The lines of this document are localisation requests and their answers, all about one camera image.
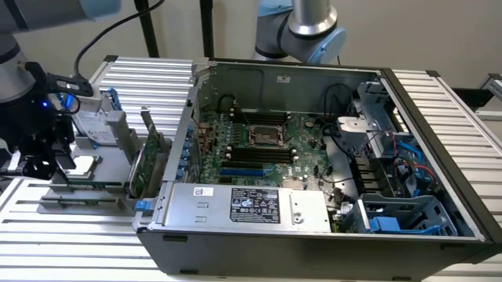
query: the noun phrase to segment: warning label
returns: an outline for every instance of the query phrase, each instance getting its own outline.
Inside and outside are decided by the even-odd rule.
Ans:
[[[279,224],[279,191],[232,188],[229,219],[233,222]]]

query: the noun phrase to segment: power supply label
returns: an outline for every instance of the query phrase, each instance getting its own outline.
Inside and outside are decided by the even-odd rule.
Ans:
[[[279,191],[232,188],[229,219],[233,222],[279,224]]]

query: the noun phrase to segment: motherboard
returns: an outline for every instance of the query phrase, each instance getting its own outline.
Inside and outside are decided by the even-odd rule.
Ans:
[[[200,183],[329,190],[323,122],[303,113],[202,112]]]

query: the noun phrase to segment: white wall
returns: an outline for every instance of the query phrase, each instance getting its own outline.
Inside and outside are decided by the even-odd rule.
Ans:
[[[213,0],[216,56],[249,58],[259,0]],[[502,72],[502,1],[332,0],[347,29],[341,63],[399,69],[433,69],[453,86],[476,86],[488,72]],[[17,35],[29,59],[68,74],[78,48],[118,18],[133,12],[122,1],[118,16]],[[160,54],[202,55],[198,0],[166,0],[153,13]],[[57,42],[62,35],[68,42]],[[82,60],[89,75],[105,54],[146,56],[138,22],[126,23],[96,44]]]

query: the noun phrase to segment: black pole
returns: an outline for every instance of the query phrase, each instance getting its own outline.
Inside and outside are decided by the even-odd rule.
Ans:
[[[149,7],[148,0],[133,0],[133,4],[138,12],[148,9]],[[141,22],[144,42],[146,44],[148,56],[150,58],[158,58],[160,55],[158,55],[157,39],[154,37],[153,22],[150,21],[149,13],[140,16],[140,22]]]
[[[202,24],[204,57],[212,58],[212,0],[200,0],[200,22]]]

